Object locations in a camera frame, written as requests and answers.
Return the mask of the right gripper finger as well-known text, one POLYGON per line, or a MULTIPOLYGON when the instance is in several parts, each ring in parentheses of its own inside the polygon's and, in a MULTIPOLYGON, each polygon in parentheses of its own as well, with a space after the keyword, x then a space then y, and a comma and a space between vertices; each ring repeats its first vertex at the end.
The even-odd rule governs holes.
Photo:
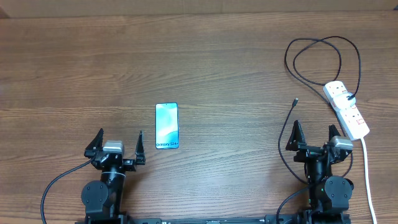
POLYGON ((341 135, 338 132, 338 130, 334 124, 332 124, 328 127, 328 131, 329 131, 329 133, 328 133, 329 141, 328 142, 332 142, 334 144, 337 140, 340 140, 341 135))
POLYGON ((305 135, 299 120, 294 121, 292 133, 285 147, 287 151, 300 151, 307 145, 305 135))

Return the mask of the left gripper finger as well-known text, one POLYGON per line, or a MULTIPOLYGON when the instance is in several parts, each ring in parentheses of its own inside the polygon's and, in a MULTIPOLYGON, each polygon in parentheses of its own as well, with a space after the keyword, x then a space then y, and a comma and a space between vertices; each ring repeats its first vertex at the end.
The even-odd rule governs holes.
POLYGON ((103 145, 103 134, 104 130, 101 128, 95 138, 89 143, 89 145, 85 148, 84 156, 85 157, 94 157, 95 154, 101 150, 103 145))
POLYGON ((146 156, 144 152, 144 132, 140 130, 139 137, 136 144, 135 150, 135 165, 145 165, 146 164, 146 156))

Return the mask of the blue Galaxy smartphone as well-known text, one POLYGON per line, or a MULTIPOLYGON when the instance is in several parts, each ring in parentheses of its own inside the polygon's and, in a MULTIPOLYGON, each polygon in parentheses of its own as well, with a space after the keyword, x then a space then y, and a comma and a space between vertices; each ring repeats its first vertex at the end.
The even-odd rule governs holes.
POLYGON ((155 106, 155 147, 179 148, 178 104, 158 103, 155 106))

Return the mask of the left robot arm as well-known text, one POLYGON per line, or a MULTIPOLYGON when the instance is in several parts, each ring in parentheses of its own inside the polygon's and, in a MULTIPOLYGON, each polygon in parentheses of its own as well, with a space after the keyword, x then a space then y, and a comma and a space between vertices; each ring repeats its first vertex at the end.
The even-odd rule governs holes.
POLYGON ((124 143, 108 140, 103 142, 104 130, 85 148, 84 156, 101 171, 100 180, 87 183, 81 192, 85 206, 85 223, 133 223, 127 212, 121 211, 126 172, 135 172, 137 166, 146 163, 144 133, 139 133, 134 159, 124 158, 124 143))

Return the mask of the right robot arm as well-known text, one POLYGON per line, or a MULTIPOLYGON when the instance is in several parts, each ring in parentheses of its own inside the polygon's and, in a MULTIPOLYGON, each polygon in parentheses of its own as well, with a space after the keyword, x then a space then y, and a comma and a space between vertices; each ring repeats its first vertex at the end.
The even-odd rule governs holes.
POLYGON ((332 174, 331 166, 352 154, 350 138, 341 136, 336 126, 329 126, 329 139, 322 147, 309 146, 299 121, 294 122, 285 147, 295 151, 295 162, 304 164, 307 177, 309 207, 292 216, 292 223, 350 223, 348 215, 354 184, 349 179, 332 174))

